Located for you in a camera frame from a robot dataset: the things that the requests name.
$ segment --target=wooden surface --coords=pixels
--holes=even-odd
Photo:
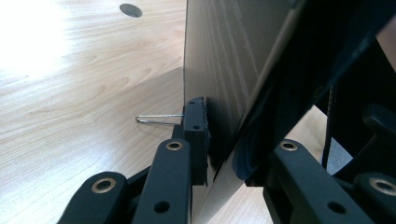
[[[185,0],[0,3],[0,223],[55,223],[88,177],[151,164],[171,128],[134,117],[181,112],[185,16]]]

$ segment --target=metal rivet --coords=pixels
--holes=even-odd
[[[169,150],[179,150],[181,148],[183,148],[183,144],[179,143],[179,142],[170,142],[168,144],[166,144],[166,148],[168,148]]]
[[[370,185],[381,193],[396,196],[396,185],[390,183],[388,180],[370,178]]]
[[[96,181],[91,190],[95,193],[106,193],[116,186],[117,181],[111,177],[102,178]]]
[[[280,143],[280,147],[282,147],[283,149],[287,150],[287,151],[295,151],[297,150],[297,146],[294,145],[291,142],[287,142],[287,141],[283,141]]]

